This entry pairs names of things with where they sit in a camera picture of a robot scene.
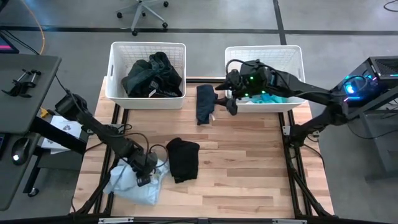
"folded black garment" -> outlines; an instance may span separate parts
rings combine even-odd
[[[197,143],[175,138],[166,145],[166,148],[169,154],[170,172],[176,184],[198,177],[200,146]]]
[[[210,123],[209,115],[214,111],[215,100],[218,95],[214,93],[212,85],[197,86],[197,120],[198,125]]]
[[[127,77],[122,79],[122,86],[127,95],[133,98],[179,97],[182,78],[175,71],[167,55],[156,52],[149,56],[149,62],[138,60],[132,66]]]

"chair wheel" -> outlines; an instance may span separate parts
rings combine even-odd
[[[33,188],[30,193],[27,194],[28,197],[35,197],[40,191],[38,189]]]

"office chair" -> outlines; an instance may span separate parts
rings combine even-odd
[[[134,4],[134,5],[128,6],[128,7],[124,7],[122,9],[119,9],[116,11],[116,15],[119,19],[123,17],[122,13],[134,12],[134,10],[136,11],[136,14],[134,15],[134,20],[132,21],[132,24],[131,24],[131,34],[133,36],[136,36],[138,34],[138,32],[136,31],[136,25],[137,25],[139,16],[142,15],[143,17],[145,17],[146,11],[149,11],[154,16],[156,16],[158,19],[160,19],[163,22],[162,26],[164,29],[166,29],[169,26],[160,15],[158,15],[155,11],[153,11],[149,7],[154,4],[157,4],[161,0],[136,0],[136,1],[138,2],[137,4]],[[163,6],[164,7],[169,6],[169,2],[167,2],[167,1],[163,2]]]

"white paper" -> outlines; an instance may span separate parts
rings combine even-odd
[[[65,131],[76,138],[80,137],[81,124],[76,121],[69,121],[61,116],[53,116],[51,123],[52,126],[58,128],[59,130]],[[44,138],[42,143],[42,148],[51,149],[51,154],[56,154],[59,152],[65,152],[69,149],[61,146],[60,144],[53,142],[47,138]]]

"blue led light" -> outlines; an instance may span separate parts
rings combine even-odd
[[[347,93],[354,93],[354,89],[353,86],[351,86],[351,84],[347,84],[345,86]]]

